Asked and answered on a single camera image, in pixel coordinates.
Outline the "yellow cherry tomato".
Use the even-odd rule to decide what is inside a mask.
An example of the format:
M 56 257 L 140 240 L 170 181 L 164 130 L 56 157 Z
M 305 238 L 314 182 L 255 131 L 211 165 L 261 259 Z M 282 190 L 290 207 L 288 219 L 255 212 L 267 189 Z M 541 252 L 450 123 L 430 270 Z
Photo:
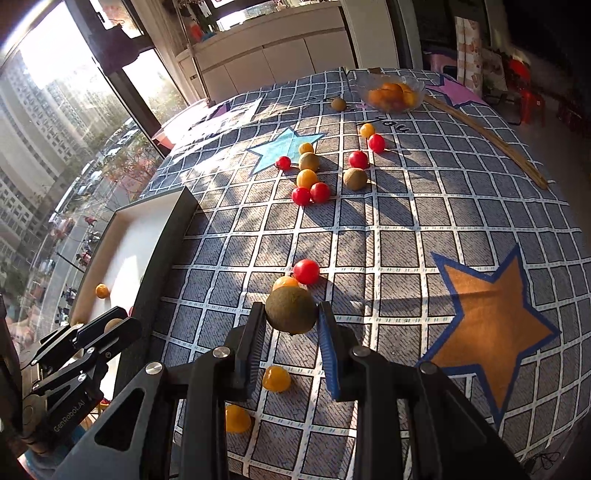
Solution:
M 314 149 L 314 146 L 311 145 L 310 142 L 304 142 L 304 143 L 301 143 L 300 147 L 298 147 L 298 152 L 301 155 L 304 155 L 305 153 L 314 153 L 315 149 Z
M 283 393 L 290 389 L 290 373 L 280 366 L 270 366 L 263 374 L 262 385 L 267 391 Z
M 375 127 L 372 123 L 365 123 L 360 127 L 359 132 L 363 138 L 370 139 L 375 134 Z
M 225 431 L 229 434 L 243 434 L 252 426 L 252 418 L 242 407 L 228 404 L 225 407 Z

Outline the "brown longan fruit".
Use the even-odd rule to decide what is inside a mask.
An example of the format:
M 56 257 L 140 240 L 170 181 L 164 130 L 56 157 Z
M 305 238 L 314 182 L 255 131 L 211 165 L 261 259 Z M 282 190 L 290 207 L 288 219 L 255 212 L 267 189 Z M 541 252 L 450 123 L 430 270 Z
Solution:
M 280 287 L 270 293 L 264 305 L 270 326 L 291 335 L 307 333 L 317 322 L 317 304 L 308 290 Z
M 335 110 L 335 112 L 342 112 L 346 110 L 346 101 L 341 97 L 335 97 L 331 101 L 331 108 Z
M 318 155 L 315 155 L 313 152 L 305 152 L 304 154 L 301 154 L 301 157 L 298 160 L 298 169 L 308 169 L 318 172 L 318 169 L 320 169 L 320 159 L 318 158 Z
M 112 329 L 117 327 L 122 322 L 123 322 L 123 320 L 120 318 L 113 318 L 113 319 L 109 320 L 104 327 L 104 332 L 105 333 L 110 332 Z
M 349 190 L 359 191 L 367 186 L 368 175 L 367 172 L 360 168 L 349 168 L 342 176 L 342 181 Z

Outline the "red cherry tomato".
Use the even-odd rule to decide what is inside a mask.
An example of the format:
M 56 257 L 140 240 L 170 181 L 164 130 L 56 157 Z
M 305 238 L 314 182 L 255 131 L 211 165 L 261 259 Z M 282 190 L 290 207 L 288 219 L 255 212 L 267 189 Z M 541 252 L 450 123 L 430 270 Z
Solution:
M 290 157 L 280 156 L 280 158 L 277 159 L 276 162 L 274 162 L 274 166 L 276 166 L 276 168 L 279 169 L 280 171 L 290 170 L 290 168 L 291 168 Z
M 290 198 L 297 206 L 305 207 L 311 204 L 311 191 L 306 187 L 297 187 L 291 191 Z
M 302 259 L 294 264 L 293 276 L 301 284 L 315 284 L 320 278 L 320 266 L 314 260 Z
M 369 157 L 361 150 L 353 151 L 349 154 L 349 167 L 365 170 L 369 167 Z
M 329 201 L 332 196 L 332 190 L 328 184 L 317 182 L 310 188 L 311 201 L 315 204 L 323 204 Z
M 368 147 L 374 153 L 383 153 L 386 150 L 386 140 L 378 133 L 373 134 L 367 141 Z

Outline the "white cabinet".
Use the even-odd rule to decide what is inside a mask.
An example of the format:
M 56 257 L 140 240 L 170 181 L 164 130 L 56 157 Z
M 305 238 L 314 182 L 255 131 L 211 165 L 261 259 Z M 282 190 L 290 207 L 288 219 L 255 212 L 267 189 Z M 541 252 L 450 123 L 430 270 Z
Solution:
M 182 51 L 176 61 L 197 96 L 215 102 L 315 73 L 356 67 L 338 1 L 247 20 Z

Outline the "pink plastic basin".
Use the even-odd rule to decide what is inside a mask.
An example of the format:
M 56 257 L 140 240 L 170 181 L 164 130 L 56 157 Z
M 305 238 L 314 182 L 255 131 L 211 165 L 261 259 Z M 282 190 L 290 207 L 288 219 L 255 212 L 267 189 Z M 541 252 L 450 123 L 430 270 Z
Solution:
M 163 146 L 171 150 L 175 145 L 174 132 L 167 126 L 163 125 L 152 137 L 151 140 L 159 146 Z

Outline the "red plastic stool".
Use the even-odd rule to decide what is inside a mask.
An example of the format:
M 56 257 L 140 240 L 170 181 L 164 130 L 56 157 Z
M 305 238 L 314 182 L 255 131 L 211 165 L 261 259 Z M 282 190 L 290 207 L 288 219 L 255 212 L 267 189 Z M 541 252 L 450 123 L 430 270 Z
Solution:
M 522 61 L 510 58 L 507 61 L 513 86 L 520 96 L 520 120 L 522 123 L 531 124 L 534 116 L 538 115 L 541 125 L 545 125 L 545 100 L 537 92 L 532 83 L 531 69 Z

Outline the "orange cherry tomato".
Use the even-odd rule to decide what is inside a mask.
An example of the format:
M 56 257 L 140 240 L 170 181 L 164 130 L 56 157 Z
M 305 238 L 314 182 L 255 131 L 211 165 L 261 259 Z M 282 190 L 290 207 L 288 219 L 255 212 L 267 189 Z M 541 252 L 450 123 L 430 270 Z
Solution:
M 314 170 L 311 169 L 302 169 L 297 174 L 297 187 L 298 188 L 305 188 L 311 189 L 312 185 L 318 183 L 318 175 L 315 173 Z
M 277 278 L 276 281 L 274 281 L 273 291 L 276 291 L 277 289 L 280 289 L 283 287 L 298 287 L 298 286 L 300 286 L 300 283 L 294 277 L 281 276 L 280 278 Z

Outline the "white tray black rim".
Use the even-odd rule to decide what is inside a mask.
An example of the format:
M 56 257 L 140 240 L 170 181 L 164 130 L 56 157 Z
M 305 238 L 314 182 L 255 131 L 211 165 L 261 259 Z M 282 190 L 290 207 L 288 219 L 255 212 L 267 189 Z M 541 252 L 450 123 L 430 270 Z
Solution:
M 140 338 L 107 363 L 100 389 L 109 400 L 146 363 L 164 281 L 197 206 L 190 191 L 179 187 L 116 210 L 85 270 L 70 320 L 88 323 L 121 307 L 142 327 Z M 108 298 L 96 297 L 98 284 L 109 288 Z

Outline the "grid patterned tablecloth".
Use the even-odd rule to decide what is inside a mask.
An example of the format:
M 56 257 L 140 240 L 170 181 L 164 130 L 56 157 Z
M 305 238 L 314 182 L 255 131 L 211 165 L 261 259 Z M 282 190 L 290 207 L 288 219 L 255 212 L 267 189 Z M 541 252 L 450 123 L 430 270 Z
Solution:
M 229 122 L 192 124 L 146 187 L 185 186 L 199 209 L 158 302 L 149 360 L 194 360 L 245 323 L 277 278 L 311 259 L 311 287 L 358 340 L 415 365 L 459 312 L 437 256 L 493 274 L 521 254 L 530 304 L 559 331 L 521 359 L 501 438 L 547 477 L 590 409 L 590 249 L 557 185 L 538 188 L 467 125 L 430 105 L 383 116 L 356 94 L 356 72 L 332 70 L 226 102 Z M 341 97 L 346 110 L 335 112 Z M 359 129 L 386 140 L 374 153 Z M 327 203 L 297 206 L 301 143 L 320 159 Z M 369 157 L 368 183 L 349 190 L 349 154 Z M 290 157 L 291 168 L 274 162 Z

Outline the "clear glass fruit bowl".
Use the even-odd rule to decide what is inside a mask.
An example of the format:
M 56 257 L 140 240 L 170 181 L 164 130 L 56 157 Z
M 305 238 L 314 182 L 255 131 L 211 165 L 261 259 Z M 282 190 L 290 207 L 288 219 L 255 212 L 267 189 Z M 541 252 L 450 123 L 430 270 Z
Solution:
M 418 108 L 424 100 L 426 85 L 411 77 L 358 71 L 356 90 L 366 105 L 394 114 Z

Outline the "long wooden stick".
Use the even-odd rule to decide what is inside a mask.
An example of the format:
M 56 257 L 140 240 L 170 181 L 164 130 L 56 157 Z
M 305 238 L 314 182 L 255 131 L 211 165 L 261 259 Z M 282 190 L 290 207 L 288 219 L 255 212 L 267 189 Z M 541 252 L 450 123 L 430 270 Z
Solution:
M 465 114 L 459 109 L 456 109 L 447 103 L 433 97 L 427 95 L 424 98 L 424 102 L 432 105 L 433 107 L 446 112 L 448 115 L 454 117 L 457 120 L 460 120 L 468 127 L 472 128 L 476 132 L 478 132 L 481 136 L 483 136 L 486 140 L 488 140 L 491 144 L 493 144 L 496 148 L 498 148 L 505 156 L 510 158 L 516 165 L 520 167 L 520 169 L 541 189 L 547 190 L 549 188 L 548 181 L 546 178 L 537 170 L 534 164 L 529 161 L 526 157 L 521 155 L 518 151 L 513 149 L 509 144 L 507 144 L 501 137 L 496 135 L 494 132 L 487 130 L 484 126 L 482 126 L 479 122 L 477 122 L 473 117 Z

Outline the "dark orange tomato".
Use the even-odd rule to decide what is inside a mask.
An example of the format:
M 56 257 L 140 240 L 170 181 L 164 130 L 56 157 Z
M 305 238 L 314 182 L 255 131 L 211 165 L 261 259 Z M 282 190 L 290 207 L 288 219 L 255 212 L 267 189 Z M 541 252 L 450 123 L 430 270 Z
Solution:
M 106 299 L 110 296 L 110 290 L 105 284 L 98 284 L 95 288 L 95 295 L 99 299 Z

